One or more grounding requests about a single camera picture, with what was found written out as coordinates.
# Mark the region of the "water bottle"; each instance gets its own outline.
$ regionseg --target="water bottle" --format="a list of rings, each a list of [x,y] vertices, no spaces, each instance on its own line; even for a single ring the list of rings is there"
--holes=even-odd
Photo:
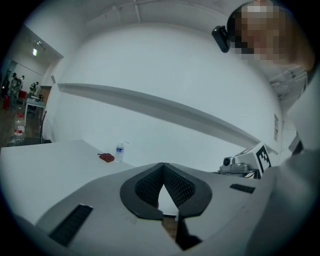
[[[122,156],[124,154],[124,144],[122,142],[120,142],[117,146],[116,146],[116,152],[115,152],[115,157],[114,160],[119,163],[122,160]]]
[[[14,140],[17,145],[25,140],[25,116],[21,113],[14,120]]]

